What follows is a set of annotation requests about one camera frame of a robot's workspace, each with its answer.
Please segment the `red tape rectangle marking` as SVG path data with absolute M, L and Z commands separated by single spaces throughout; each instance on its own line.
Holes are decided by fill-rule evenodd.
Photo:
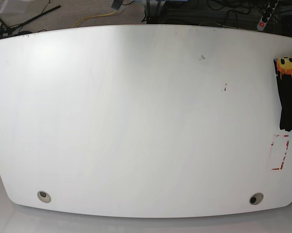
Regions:
M 270 170 L 282 170 L 287 155 L 289 146 L 289 135 L 275 134 L 271 143 L 270 155 L 269 155 L 269 169 Z

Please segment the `clear plastic storage box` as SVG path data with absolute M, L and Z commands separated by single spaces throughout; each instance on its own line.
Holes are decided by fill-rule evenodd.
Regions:
M 22 14 L 29 3 L 29 0 L 0 0 L 0 14 Z

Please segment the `black tripod stand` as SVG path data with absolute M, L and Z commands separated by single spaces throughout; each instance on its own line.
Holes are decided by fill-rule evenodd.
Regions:
M 23 32 L 20 31 L 24 26 L 26 26 L 26 25 L 30 24 L 31 22 L 43 17 L 44 15 L 49 14 L 49 13 L 51 13 L 57 9 L 60 9 L 60 8 L 61 8 L 61 5 L 58 5 L 58 6 L 55 6 L 47 11 L 43 10 L 40 14 L 36 15 L 35 17 L 33 17 L 25 22 L 13 25 L 13 26 L 8 26 L 0 18 L 0 40 L 4 39 L 4 38 L 9 38 L 9 37 L 21 35 L 21 33 L 25 33 L 26 31 L 23 31 Z

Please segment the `white power strip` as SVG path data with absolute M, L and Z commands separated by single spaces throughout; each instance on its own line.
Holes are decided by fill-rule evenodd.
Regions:
M 268 24 L 272 14 L 274 13 L 277 5 L 279 3 L 279 0 L 270 0 L 266 9 L 264 10 L 262 17 L 260 21 L 257 24 L 257 30 L 258 31 L 264 31 L 266 25 Z

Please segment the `black T-shirt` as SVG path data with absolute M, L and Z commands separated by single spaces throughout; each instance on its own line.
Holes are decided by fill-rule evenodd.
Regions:
M 281 103 L 279 128 L 292 130 L 292 56 L 274 59 L 276 82 Z

